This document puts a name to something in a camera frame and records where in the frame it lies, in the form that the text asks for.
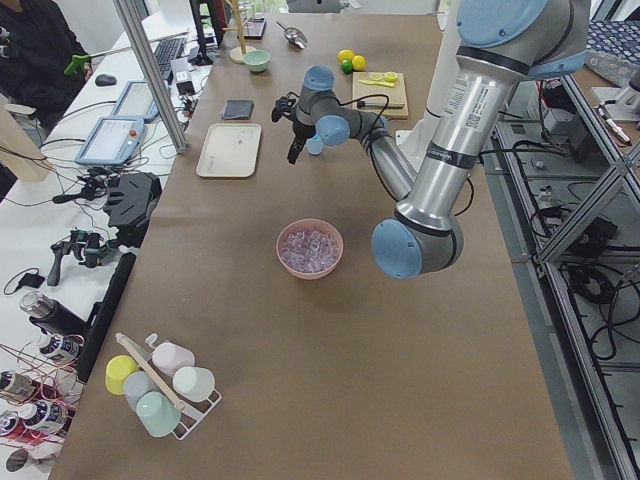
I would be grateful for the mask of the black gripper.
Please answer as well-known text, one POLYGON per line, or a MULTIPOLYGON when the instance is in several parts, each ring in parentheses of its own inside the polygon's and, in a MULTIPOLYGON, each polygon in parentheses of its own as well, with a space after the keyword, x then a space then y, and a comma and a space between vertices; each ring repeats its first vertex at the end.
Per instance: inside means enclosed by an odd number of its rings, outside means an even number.
POLYGON ((295 164, 304 149, 306 141, 316 134, 313 119, 303 111, 300 102, 296 104, 292 111, 292 129, 294 141, 289 147, 287 161, 290 164, 295 164))

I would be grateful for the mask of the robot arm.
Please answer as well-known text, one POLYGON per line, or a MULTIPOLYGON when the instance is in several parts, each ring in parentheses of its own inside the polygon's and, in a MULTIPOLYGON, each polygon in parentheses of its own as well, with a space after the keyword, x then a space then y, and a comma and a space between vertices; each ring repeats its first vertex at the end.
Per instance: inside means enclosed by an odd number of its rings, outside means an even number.
POLYGON ((462 2, 456 16, 459 72, 449 83, 418 168, 391 138, 381 115, 342 106, 332 71, 312 66, 288 115, 294 140, 287 159, 296 162, 313 136, 327 146, 359 141, 396 202, 393 218, 372 234, 377 265, 399 279, 444 270, 464 245, 454 204, 508 94, 523 80, 581 69, 589 13, 587 1, 462 2))

